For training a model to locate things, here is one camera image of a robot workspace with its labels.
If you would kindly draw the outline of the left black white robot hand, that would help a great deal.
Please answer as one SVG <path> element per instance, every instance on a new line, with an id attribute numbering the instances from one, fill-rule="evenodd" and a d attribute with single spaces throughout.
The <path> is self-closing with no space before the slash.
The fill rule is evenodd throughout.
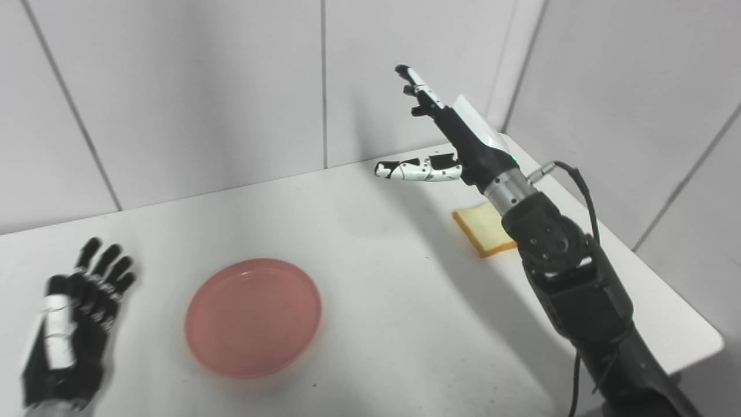
<path id="1" fill-rule="evenodd" d="M 91 237 L 66 275 L 45 285 L 44 308 L 21 373 L 26 416 L 79 416 L 104 380 L 104 353 L 137 277 L 119 244 Z"/>

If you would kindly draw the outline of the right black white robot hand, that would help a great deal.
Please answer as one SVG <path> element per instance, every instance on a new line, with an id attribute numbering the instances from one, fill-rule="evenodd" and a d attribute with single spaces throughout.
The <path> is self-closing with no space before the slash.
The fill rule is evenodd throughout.
<path id="1" fill-rule="evenodd" d="M 377 177 L 424 182 L 462 179 L 483 192 L 500 175 L 520 169 L 502 134 L 493 130 L 463 95 L 453 105 L 446 105 L 407 64 L 397 64 L 394 71 L 406 82 L 403 93 L 416 100 L 411 116 L 431 119 L 453 152 L 380 161 L 374 168 Z"/>

